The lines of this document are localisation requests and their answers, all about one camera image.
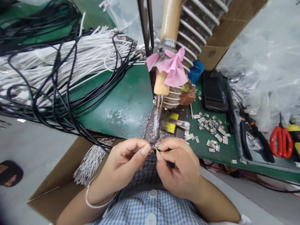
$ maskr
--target black phone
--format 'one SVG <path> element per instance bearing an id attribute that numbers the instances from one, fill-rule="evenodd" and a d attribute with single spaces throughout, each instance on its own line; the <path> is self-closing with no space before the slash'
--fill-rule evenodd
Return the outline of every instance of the black phone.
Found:
<path id="1" fill-rule="evenodd" d="M 202 74 L 203 106 L 206 110 L 227 112 L 228 100 L 223 75 L 219 72 Z"/>

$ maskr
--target slipper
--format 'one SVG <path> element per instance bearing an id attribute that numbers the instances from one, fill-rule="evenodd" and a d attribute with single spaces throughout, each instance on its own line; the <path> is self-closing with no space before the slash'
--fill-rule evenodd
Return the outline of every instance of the slipper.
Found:
<path id="1" fill-rule="evenodd" d="M 14 175 L 17 176 L 16 180 L 10 186 L 6 187 L 13 187 L 22 180 L 23 170 L 16 163 L 10 160 L 6 160 L 0 163 L 0 165 L 5 165 L 8 167 L 6 170 L 0 173 L 0 185 L 6 186 L 4 184 L 8 182 Z"/>

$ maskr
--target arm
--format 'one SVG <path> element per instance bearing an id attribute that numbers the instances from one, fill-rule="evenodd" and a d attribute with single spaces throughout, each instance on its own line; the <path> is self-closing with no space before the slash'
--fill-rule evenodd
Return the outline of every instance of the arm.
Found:
<path id="1" fill-rule="evenodd" d="M 160 142 L 157 171 L 164 187 L 172 194 L 190 200 L 206 222 L 239 223 L 241 216 L 233 203 L 200 174 L 200 163 L 190 146 L 179 138 Z M 170 169 L 167 161 L 176 168 Z"/>
<path id="2" fill-rule="evenodd" d="M 148 141 L 132 138 L 112 148 L 99 176 L 90 185 L 88 202 L 93 206 L 108 203 L 115 192 L 129 184 L 135 172 L 142 168 L 151 147 Z M 91 208 L 86 203 L 87 189 L 83 189 L 63 210 L 57 225 L 83 225 L 101 217 L 108 205 Z"/>

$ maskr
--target cardboard box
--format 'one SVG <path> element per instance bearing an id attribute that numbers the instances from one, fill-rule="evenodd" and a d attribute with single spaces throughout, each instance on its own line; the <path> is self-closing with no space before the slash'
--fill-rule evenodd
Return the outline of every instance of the cardboard box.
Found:
<path id="1" fill-rule="evenodd" d="M 250 21 L 264 7 L 268 0 L 232 0 L 224 19 Z"/>
<path id="2" fill-rule="evenodd" d="M 205 70 L 212 71 L 228 49 L 229 47 L 203 46 L 198 60 L 203 63 Z"/>
<path id="3" fill-rule="evenodd" d="M 267 0 L 232 0 L 228 13 L 221 17 L 220 25 L 212 30 L 207 38 L 207 45 L 201 47 L 198 60 L 204 64 L 205 70 L 213 70 L 230 45 L 247 26 L 251 19 L 267 3 Z"/>
<path id="4" fill-rule="evenodd" d="M 117 139 L 113 146 L 121 141 L 123 139 Z M 78 137 L 30 197 L 27 205 L 50 222 L 55 223 L 68 203 L 84 189 L 83 185 L 74 183 L 73 174 L 92 145 L 83 137 Z M 100 173 L 107 157 L 104 158 L 95 175 Z"/>

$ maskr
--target yellow sponge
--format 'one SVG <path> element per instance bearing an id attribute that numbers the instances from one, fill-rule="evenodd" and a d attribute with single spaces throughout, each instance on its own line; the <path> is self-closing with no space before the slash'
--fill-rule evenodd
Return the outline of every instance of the yellow sponge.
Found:
<path id="1" fill-rule="evenodd" d="M 170 133 L 175 133 L 176 125 L 169 122 L 169 119 L 178 119 L 179 114 L 166 112 L 164 119 L 162 120 L 161 129 Z"/>

